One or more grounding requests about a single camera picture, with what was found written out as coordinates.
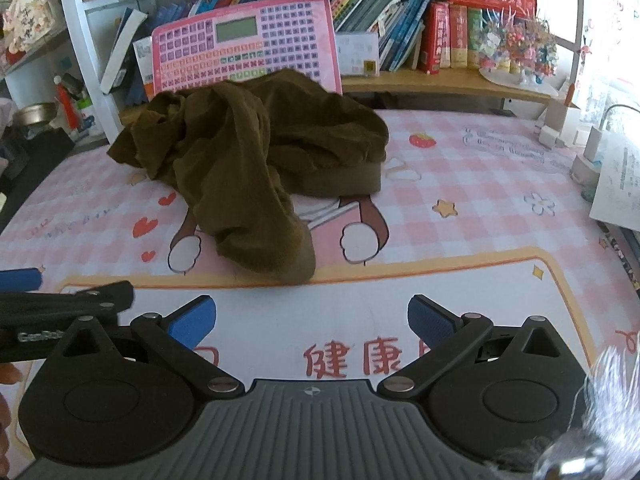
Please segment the pink checkered cartoon table mat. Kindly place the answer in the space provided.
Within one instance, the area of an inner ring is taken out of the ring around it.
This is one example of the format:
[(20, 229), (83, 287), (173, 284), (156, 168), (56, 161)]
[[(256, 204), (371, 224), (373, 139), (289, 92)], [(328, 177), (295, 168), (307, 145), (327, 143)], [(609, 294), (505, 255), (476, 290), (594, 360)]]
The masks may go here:
[(207, 294), (205, 359), (256, 377), (379, 382), (427, 352), (408, 329), (422, 294), (498, 324), (546, 316), (584, 363), (639, 351), (639, 211), (588, 200), (578, 151), (546, 148), (526, 119), (386, 110), (378, 194), (295, 197), (317, 271), (305, 286), (255, 278), (217, 254), (184, 199), (104, 148), (62, 162), (1, 235), (6, 269), (47, 292), (124, 278), (132, 315)]

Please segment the pink toy keyboard tablet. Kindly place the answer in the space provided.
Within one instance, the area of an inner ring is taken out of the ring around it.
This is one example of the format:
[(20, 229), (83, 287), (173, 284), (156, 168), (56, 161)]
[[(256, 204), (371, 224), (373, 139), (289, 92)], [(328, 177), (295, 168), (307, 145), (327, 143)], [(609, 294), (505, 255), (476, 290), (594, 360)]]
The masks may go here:
[(290, 68), (340, 93), (330, 0), (259, 0), (152, 32), (153, 92), (246, 81)]

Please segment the white wooden bookshelf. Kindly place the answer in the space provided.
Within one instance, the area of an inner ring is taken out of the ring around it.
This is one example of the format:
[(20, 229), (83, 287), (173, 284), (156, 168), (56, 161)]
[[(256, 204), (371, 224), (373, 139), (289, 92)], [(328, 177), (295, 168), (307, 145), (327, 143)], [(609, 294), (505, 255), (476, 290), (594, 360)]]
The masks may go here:
[(142, 92), (246, 81), (290, 68), (343, 92), (452, 93), (549, 101), (541, 79), (504, 70), (404, 69), (420, 52), (435, 4), (479, 6), (530, 18), (537, 0), (62, 0), (66, 25), (96, 119), (108, 140), (122, 131), (114, 88), (123, 58), (134, 61)]

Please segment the brown corduroy garment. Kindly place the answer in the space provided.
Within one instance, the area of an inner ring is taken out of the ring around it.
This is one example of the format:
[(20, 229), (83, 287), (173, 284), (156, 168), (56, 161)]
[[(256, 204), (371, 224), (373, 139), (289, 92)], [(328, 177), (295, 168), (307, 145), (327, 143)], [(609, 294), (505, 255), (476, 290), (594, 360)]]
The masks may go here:
[(286, 68), (160, 92), (108, 154), (174, 188), (218, 255), (300, 284), (316, 255), (293, 195), (378, 192), (389, 137), (374, 110)]

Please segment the red upright dictionary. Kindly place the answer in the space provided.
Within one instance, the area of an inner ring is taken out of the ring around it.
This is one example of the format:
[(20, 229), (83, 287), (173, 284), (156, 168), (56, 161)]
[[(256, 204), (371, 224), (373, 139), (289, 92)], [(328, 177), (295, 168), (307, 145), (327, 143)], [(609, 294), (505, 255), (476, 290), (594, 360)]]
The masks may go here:
[(428, 5), (424, 18), (419, 70), (427, 75), (435, 75), (440, 70), (442, 47), (444, 46), (448, 18), (448, 3), (432, 2)]

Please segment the white charger plug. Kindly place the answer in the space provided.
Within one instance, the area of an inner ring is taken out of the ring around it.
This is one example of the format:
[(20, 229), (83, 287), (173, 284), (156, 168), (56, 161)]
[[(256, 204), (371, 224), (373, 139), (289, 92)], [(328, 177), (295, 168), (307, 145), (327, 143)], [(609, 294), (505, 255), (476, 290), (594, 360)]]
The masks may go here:
[(555, 130), (547, 125), (543, 125), (538, 133), (538, 142), (552, 150), (552, 148), (565, 148), (566, 144), (561, 139), (558, 130)]

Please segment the white box with yellow label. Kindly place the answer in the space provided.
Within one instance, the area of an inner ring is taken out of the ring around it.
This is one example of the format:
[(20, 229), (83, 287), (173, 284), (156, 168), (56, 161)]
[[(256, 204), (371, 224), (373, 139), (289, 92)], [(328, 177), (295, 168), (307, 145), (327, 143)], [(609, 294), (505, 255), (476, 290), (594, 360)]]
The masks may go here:
[(380, 74), (376, 32), (338, 32), (335, 36), (338, 70), (343, 77)]

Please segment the colourful paper flower ornament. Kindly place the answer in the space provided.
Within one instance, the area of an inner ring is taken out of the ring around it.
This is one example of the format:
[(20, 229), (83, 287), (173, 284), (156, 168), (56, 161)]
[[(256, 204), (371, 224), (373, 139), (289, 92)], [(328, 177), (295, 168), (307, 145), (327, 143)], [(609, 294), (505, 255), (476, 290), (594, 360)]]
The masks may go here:
[(500, 65), (514, 64), (521, 81), (542, 84), (558, 66), (556, 41), (546, 20), (515, 14), (486, 18), (478, 48), (480, 69), (495, 72)]

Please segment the metal bowl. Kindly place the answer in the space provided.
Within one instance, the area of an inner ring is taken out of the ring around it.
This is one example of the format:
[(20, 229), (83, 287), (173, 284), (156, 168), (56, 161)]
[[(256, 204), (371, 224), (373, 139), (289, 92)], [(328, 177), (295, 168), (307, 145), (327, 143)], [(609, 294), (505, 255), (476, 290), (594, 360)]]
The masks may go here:
[(12, 118), (15, 127), (49, 125), (58, 114), (58, 108), (52, 102), (43, 102), (25, 106)]

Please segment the stack of books and papers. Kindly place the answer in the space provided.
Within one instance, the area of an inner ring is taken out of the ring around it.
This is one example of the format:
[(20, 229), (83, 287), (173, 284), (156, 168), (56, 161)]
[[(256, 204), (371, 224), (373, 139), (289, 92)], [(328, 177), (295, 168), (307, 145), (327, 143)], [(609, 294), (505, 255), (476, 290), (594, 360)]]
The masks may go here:
[(619, 229), (623, 238), (625, 233), (634, 238), (639, 231), (639, 143), (592, 128), (585, 156), (599, 171), (590, 218), (597, 222), (639, 295), (639, 273), (612, 231)]

